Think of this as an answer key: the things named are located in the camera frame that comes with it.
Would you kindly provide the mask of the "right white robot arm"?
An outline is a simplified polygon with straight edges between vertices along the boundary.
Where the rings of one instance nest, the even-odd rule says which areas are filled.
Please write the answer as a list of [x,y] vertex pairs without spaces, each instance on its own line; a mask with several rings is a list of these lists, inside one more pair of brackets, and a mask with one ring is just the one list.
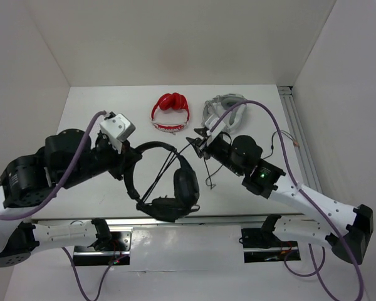
[[362,264],[373,233],[373,211],[361,204],[351,206],[325,196],[304,184],[295,183],[286,171],[262,159],[262,148],[248,135],[226,142],[213,140],[205,129],[188,138],[198,157],[213,158],[237,176],[252,194],[285,204],[307,216],[306,220],[269,215],[262,225],[261,239],[268,246],[279,241],[303,241],[331,249],[339,259]]

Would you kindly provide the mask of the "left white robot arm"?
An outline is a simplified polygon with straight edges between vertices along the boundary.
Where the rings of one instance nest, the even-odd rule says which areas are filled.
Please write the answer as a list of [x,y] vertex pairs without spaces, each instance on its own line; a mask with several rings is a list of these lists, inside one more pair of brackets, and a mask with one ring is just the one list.
[[110,245],[110,230],[103,218],[81,225],[42,226],[27,222],[23,216],[56,196],[56,187],[69,189],[104,172],[122,180],[125,171],[142,158],[128,141],[117,151],[106,135],[99,133],[94,148],[89,140],[85,142],[68,179],[61,182],[83,135],[78,129],[52,135],[37,153],[13,160],[1,174],[0,215],[14,219],[0,220],[0,268],[17,265],[50,248],[83,245],[104,250]]

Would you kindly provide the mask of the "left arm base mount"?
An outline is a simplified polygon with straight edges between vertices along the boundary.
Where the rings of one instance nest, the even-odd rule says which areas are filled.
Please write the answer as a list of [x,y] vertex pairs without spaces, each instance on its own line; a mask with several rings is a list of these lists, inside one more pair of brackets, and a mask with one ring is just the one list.
[[75,246],[72,252],[73,263],[77,267],[127,266],[130,264],[132,227],[109,226],[111,239],[96,250],[92,246]]

